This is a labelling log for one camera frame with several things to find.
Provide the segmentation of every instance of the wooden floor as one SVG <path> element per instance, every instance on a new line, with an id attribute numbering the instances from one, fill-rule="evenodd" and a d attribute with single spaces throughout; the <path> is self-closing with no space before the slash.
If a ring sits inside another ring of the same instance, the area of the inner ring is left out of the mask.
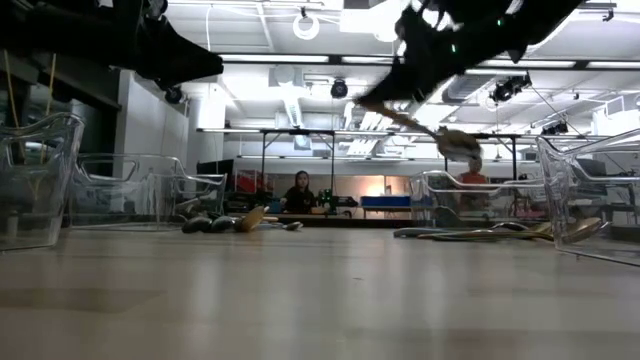
<path id="1" fill-rule="evenodd" d="M 0 256 L 0 358 L 640 359 L 638 268 L 391 232 L 71 232 Z"/>

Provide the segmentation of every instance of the person in red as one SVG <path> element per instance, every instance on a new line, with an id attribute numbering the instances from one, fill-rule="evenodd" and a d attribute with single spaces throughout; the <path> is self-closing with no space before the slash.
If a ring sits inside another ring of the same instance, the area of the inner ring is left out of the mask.
<path id="1" fill-rule="evenodd" d="M 469 171 L 458 176 L 458 181 L 463 184 L 487 184 L 486 176 L 480 174 L 482 170 L 482 160 L 470 160 Z M 487 206 L 486 194 L 463 193 L 460 195 L 460 211 L 484 210 Z"/>

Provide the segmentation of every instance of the ceiling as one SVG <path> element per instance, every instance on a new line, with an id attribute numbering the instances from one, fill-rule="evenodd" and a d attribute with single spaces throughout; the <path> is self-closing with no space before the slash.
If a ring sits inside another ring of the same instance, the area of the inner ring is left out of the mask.
<path id="1" fill-rule="evenodd" d="M 640 9 L 627 7 L 627 0 L 614 1 L 616 2 L 619 6 L 613 20 L 602 21 L 606 11 L 577 11 L 552 38 L 539 47 L 530 48 L 527 57 L 640 59 L 640 36 L 629 36 L 640 31 Z M 234 2 L 234 5 L 214 6 L 210 5 L 216 3 L 213 1 L 203 1 L 202 5 L 198 5 L 197 0 L 170 0 L 169 3 L 166 15 L 176 31 L 217 53 L 392 55 L 398 45 L 379 41 L 370 32 L 341 32 L 341 14 L 350 14 L 339 10 L 341 1 L 331 2 L 329 10 L 308 10 L 310 14 L 324 19 L 319 21 L 319 33 L 312 40 L 302 40 L 294 34 L 292 24 L 299 13 L 294 7 L 273 8 L 242 1 Z M 209 40 L 206 31 L 207 17 Z M 388 23 L 386 21 L 378 27 L 388 27 Z M 363 31 L 371 31 L 366 26 L 363 28 Z M 273 67 L 274 65 L 268 64 L 225 65 L 225 72 L 218 81 L 230 98 L 227 119 L 234 121 L 234 124 L 242 124 L 243 121 L 251 122 L 251 119 L 256 118 L 273 118 L 274 113 L 284 112 L 284 102 L 267 88 L 269 69 Z M 349 96 L 343 100 L 331 99 L 330 86 L 320 83 L 314 83 L 312 91 L 300 98 L 303 113 L 327 114 L 344 113 L 350 97 L 375 84 L 388 71 L 385 67 L 345 65 L 301 65 L 299 68 L 305 76 L 326 76 L 329 80 L 343 77 L 347 79 L 347 84 L 354 84 L 350 87 Z M 640 92 L 638 72 L 536 70 L 531 71 L 530 75 L 533 87 L 517 95 L 497 111 L 492 106 L 486 106 L 489 90 L 480 89 L 468 97 L 463 106 L 450 108 L 450 104 L 442 104 L 440 99 L 436 99 L 439 104 L 433 106 L 439 108 L 432 106 L 432 110 L 423 111 L 422 118 L 416 116 L 421 122 L 434 126 L 443 122 L 449 127 L 467 131 L 490 131 L 496 128 L 497 123 L 503 132 L 521 133 L 530 130 L 529 124 L 532 122 L 556 113 L 566 113 L 570 124 L 581 133 L 586 133 L 590 131 L 591 112 L 595 108 L 623 94 Z M 192 94 L 202 94 L 208 89 L 207 82 L 208 80 L 202 80 L 186 84 L 184 89 Z M 492 82 L 487 83 L 488 89 L 492 89 L 490 85 Z M 451 124 L 448 119 L 456 121 Z"/>

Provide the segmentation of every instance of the dark hair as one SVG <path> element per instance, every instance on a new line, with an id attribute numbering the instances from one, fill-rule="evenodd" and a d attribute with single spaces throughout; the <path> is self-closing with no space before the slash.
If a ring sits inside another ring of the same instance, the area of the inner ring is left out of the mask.
<path id="1" fill-rule="evenodd" d="M 299 177 L 300 175 L 307 175 L 307 186 L 305 186 L 305 188 L 304 188 L 304 192 L 307 192 L 307 191 L 309 191 L 309 173 L 308 173 L 308 172 L 306 172 L 306 171 L 304 171 L 304 170 L 300 170 L 300 171 L 298 171 L 298 172 L 296 173 L 296 177 L 295 177 L 295 178 L 294 178 L 294 180 L 293 180 L 293 181 L 294 181 L 293 186 L 294 186 L 295 188 L 297 188 L 297 187 L 298 187 L 298 177 Z"/>

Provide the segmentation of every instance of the person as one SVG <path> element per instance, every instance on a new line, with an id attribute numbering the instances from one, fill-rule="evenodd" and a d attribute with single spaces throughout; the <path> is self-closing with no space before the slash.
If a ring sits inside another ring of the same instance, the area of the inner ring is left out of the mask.
<path id="1" fill-rule="evenodd" d="M 295 184 L 287 191 L 280 203 L 284 205 L 284 212 L 308 214 L 316 206 L 316 198 L 309 190 L 309 174 L 298 171 Z"/>
<path id="2" fill-rule="evenodd" d="M 470 160 L 469 171 L 458 176 L 458 181 L 463 184 L 487 184 L 488 179 L 482 175 L 482 160 Z M 462 193 L 460 195 L 460 211 L 484 210 L 488 202 L 487 194 Z"/>

